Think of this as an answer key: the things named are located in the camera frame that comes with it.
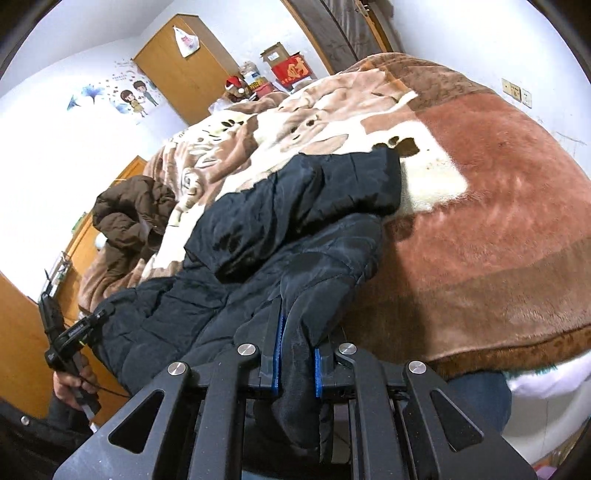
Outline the person's left hand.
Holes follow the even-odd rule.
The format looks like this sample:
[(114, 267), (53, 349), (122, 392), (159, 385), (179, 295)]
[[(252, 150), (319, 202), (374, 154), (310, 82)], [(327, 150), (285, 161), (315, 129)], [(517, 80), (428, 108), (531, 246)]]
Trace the person's left hand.
[(76, 399), (74, 392), (82, 389), (93, 395), (97, 392), (97, 376), (90, 365), (88, 358), (81, 354), (79, 357), (80, 368), (78, 375), (67, 372), (54, 371), (52, 375), (53, 392), (62, 403), (81, 411), (82, 406)]

